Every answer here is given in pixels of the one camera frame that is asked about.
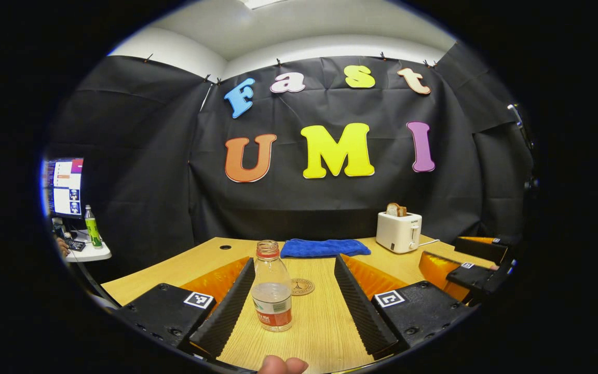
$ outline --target blue towel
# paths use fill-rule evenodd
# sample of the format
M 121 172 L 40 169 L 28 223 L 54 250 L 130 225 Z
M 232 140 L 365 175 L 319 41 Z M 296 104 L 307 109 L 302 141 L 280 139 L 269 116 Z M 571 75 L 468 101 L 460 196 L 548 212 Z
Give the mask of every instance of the blue towel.
M 325 240 L 316 242 L 313 240 L 290 239 L 285 242 L 280 251 L 280 258 L 285 257 L 324 257 L 342 253 L 347 256 L 358 254 L 371 254 L 370 249 L 363 243 L 354 239 L 347 240 Z

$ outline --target light fixture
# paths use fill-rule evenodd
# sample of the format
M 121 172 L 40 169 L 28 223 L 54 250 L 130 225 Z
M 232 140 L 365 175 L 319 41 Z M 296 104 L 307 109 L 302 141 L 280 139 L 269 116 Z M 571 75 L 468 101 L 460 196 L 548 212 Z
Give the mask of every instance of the light fixture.
M 258 9 L 259 7 L 264 7 L 265 5 L 270 5 L 273 3 L 285 2 L 285 0 L 239 0 L 240 2 L 244 3 L 247 7 L 251 9 Z

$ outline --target hand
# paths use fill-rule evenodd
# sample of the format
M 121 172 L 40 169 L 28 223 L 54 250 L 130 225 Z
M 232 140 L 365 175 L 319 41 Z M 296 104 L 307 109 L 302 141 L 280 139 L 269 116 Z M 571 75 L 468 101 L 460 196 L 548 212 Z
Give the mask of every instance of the hand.
M 258 374 L 301 374 L 308 369 L 308 363 L 292 357 L 286 362 L 278 356 L 268 355 L 262 362 Z
M 64 257 L 68 256 L 69 253 L 71 253 L 71 251 L 69 251 L 69 245 L 66 244 L 66 242 L 64 242 L 64 239 L 62 239 L 61 237 L 57 237 L 57 246 L 59 247 L 59 250 L 61 251 L 61 254 L 64 255 Z

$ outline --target bottle label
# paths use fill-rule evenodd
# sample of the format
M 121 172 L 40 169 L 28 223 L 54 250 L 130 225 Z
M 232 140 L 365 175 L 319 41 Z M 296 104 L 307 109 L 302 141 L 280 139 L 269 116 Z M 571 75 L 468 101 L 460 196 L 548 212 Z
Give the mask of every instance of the bottle label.
M 89 237 L 92 240 L 93 246 L 103 246 L 103 244 L 100 241 L 100 236 L 98 235 L 98 227 L 96 227 L 96 220 L 94 218 L 87 218 L 85 219 L 85 223 L 87 225 L 87 231 L 89 232 Z
M 255 311 L 258 313 L 258 319 L 265 325 L 282 326 L 292 321 L 291 296 L 275 303 L 267 303 L 253 298 L 253 303 L 255 304 Z

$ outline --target coaster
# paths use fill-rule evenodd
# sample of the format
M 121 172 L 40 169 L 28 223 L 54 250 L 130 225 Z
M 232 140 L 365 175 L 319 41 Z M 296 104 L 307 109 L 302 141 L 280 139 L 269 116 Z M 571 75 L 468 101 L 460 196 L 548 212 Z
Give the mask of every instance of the coaster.
M 308 295 L 314 289 L 315 285 L 308 279 L 292 279 L 292 296 Z

